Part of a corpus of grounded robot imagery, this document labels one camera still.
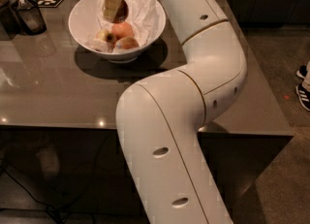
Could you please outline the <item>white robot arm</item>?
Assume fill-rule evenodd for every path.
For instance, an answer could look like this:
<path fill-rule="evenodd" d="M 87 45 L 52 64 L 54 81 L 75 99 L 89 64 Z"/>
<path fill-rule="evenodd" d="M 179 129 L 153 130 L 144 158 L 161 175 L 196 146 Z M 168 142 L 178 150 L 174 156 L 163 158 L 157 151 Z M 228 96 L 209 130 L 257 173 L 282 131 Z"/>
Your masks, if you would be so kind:
<path fill-rule="evenodd" d="M 238 97 L 246 57 L 215 0 L 160 1 L 186 62 L 121 95 L 122 151 L 150 224 L 233 224 L 197 133 Z"/>

